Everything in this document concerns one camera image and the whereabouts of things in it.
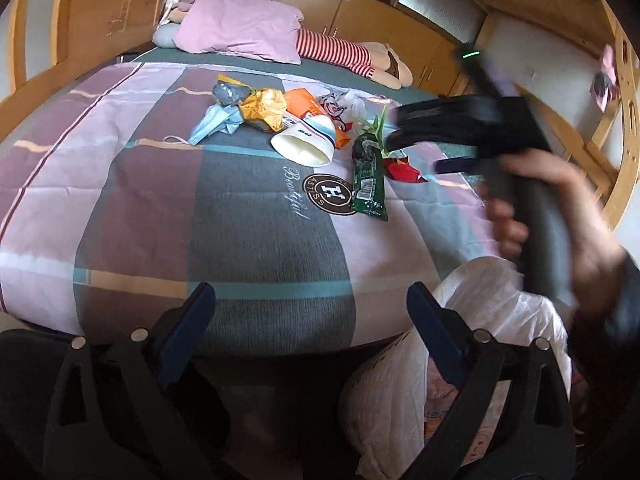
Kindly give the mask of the red wrapper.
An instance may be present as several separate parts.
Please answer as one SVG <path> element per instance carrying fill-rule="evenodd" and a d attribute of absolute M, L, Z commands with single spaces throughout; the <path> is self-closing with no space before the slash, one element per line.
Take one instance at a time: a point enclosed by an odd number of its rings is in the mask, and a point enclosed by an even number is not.
<path fill-rule="evenodd" d="M 409 164 L 408 157 L 384 158 L 383 166 L 386 176 L 389 177 L 390 180 L 411 184 L 427 182 L 427 178 L 424 178 L 419 170 Z"/>

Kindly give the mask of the green snack wrapper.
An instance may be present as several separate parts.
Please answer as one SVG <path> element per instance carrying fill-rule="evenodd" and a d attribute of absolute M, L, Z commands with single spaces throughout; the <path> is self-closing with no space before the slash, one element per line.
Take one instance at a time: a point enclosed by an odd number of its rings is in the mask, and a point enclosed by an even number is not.
<path fill-rule="evenodd" d="M 352 211 L 387 221 L 384 166 L 378 139 L 363 133 L 352 147 Z"/>

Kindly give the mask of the white printed plastic bag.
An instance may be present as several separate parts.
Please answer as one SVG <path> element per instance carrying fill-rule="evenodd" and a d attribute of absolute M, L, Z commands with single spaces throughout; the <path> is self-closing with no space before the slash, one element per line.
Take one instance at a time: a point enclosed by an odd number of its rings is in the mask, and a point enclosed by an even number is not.
<path fill-rule="evenodd" d="M 332 91 L 319 96 L 318 102 L 334 126 L 344 133 L 351 133 L 367 118 L 366 103 L 354 90 Z"/>

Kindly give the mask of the white paper cup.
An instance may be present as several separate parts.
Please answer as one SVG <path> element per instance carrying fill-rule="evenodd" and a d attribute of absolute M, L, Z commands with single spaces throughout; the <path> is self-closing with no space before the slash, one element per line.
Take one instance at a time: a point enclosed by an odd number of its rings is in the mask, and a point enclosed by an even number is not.
<path fill-rule="evenodd" d="M 301 119 L 275 134 L 270 144 L 282 157 L 300 166 L 328 166 L 334 156 L 337 135 L 328 116 L 316 115 Z"/>

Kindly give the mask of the orange snack bag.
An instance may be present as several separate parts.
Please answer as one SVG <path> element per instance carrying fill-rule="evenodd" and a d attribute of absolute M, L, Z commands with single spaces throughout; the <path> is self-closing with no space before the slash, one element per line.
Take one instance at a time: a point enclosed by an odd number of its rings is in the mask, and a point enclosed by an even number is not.
<path fill-rule="evenodd" d="M 305 119 L 316 116 L 328 118 L 335 130 L 333 137 L 336 148 L 342 148 L 350 141 L 349 135 L 337 125 L 337 121 L 329 115 L 320 104 L 320 101 L 307 89 L 296 88 L 287 91 L 284 94 L 284 98 L 286 101 L 286 110 L 297 118 Z"/>

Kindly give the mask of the blue face mask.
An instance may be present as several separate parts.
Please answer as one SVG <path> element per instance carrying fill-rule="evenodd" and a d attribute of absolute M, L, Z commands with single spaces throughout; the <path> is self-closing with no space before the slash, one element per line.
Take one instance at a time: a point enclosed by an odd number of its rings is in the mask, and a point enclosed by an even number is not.
<path fill-rule="evenodd" d="M 191 130 L 187 139 L 180 138 L 180 136 L 165 136 L 163 141 L 170 144 L 197 146 L 215 133 L 231 136 L 243 122 L 244 118 L 239 107 L 214 104 L 206 110 L 205 115 Z"/>

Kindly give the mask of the yellow snack wrapper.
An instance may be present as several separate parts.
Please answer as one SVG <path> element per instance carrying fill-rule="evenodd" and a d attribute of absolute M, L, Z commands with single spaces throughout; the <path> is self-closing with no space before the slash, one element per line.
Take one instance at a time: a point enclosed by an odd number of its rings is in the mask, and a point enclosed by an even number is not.
<path fill-rule="evenodd" d="M 287 108 L 288 102 L 283 92 L 271 88 L 254 90 L 239 105 L 244 122 L 270 133 L 282 130 L 283 117 Z"/>

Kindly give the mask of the black wrapper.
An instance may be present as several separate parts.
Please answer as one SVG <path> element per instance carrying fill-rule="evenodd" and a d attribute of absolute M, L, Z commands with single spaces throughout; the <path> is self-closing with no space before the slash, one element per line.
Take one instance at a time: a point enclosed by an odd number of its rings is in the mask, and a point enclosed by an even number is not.
<path fill-rule="evenodd" d="M 253 93 L 253 89 L 246 84 L 218 80 L 213 86 L 213 98 L 222 106 L 239 106 Z"/>

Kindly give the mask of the green leaf scrap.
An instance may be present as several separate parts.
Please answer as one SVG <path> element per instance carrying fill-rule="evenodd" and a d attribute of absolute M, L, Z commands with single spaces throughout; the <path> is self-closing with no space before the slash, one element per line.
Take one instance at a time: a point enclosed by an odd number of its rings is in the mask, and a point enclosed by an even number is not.
<path fill-rule="evenodd" d="M 380 112 L 369 119 L 360 122 L 358 136 L 370 134 L 375 137 L 383 158 L 390 157 L 390 151 L 385 147 L 386 138 L 396 130 L 395 116 L 387 107 L 383 107 Z"/>

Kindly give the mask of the white trash bin with bag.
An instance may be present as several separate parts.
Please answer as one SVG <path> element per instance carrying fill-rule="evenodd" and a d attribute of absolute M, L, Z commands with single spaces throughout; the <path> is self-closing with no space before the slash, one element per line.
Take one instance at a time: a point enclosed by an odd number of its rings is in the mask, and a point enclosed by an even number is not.
<path fill-rule="evenodd" d="M 407 292 L 411 330 L 370 359 L 345 398 L 366 479 L 569 479 L 572 363 L 552 302 L 483 257 Z"/>

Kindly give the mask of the green woven bed mat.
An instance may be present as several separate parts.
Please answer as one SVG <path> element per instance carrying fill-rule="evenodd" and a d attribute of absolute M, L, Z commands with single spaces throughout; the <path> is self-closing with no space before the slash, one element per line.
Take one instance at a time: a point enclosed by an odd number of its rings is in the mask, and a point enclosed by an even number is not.
<path fill-rule="evenodd" d="M 299 65 L 281 64 L 267 61 L 238 58 L 219 53 L 191 54 L 178 49 L 156 47 L 134 58 L 134 62 L 164 62 L 180 64 L 214 64 L 234 67 L 236 70 L 257 70 L 266 74 L 301 76 L 332 84 L 335 87 L 367 91 L 378 96 L 387 96 L 401 104 L 410 104 L 435 99 L 434 94 L 409 87 L 392 90 L 346 70 L 346 68 L 326 63 L 302 59 Z"/>

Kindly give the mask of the pink cloth on ladder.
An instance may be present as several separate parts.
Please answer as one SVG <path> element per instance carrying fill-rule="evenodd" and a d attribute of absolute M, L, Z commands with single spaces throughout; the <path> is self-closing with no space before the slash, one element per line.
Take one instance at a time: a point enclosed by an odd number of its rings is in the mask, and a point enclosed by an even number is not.
<path fill-rule="evenodd" d="M 593 76 L 590 93 L 596 107 L 602 113 L 606 112 L 608 104 L 620 97 L 615 69 L 615 52 L 610 44 L 604 47 L 600 57 L 600 68 Z"/>

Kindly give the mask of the striped plush doll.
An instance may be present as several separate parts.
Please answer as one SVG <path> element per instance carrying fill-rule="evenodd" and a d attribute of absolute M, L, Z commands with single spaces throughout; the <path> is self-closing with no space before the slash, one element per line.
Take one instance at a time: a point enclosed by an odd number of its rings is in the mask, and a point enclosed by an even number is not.
<path fill-rule="evenodd" d="M 296 48 L 301 58 L 343 67 L 392 90 L 413 84 L 410 68 L 388 44 L 352 42 L 301 29 Z"/>

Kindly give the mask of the light blue pillow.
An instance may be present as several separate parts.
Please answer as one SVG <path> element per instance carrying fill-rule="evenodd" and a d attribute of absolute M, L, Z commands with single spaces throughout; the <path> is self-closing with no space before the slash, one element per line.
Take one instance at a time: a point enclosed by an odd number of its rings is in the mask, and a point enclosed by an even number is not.
<path fill-rule="evenodd" d="M 152 37 L 152 43 L 161 49 L 175 49 L 175 36 L 180 28 L 178 23 L 167 23 L 157 27 Z"/>

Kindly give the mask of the pink pillow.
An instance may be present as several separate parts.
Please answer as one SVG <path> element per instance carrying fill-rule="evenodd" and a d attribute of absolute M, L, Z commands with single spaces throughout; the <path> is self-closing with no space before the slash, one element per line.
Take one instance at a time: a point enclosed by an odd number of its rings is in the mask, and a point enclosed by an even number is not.
<path fill-rule="evenodd" d="M 273 0 L 192 0 L 174 36 L 184 52 L 298 65 L 304 14 Z"/>

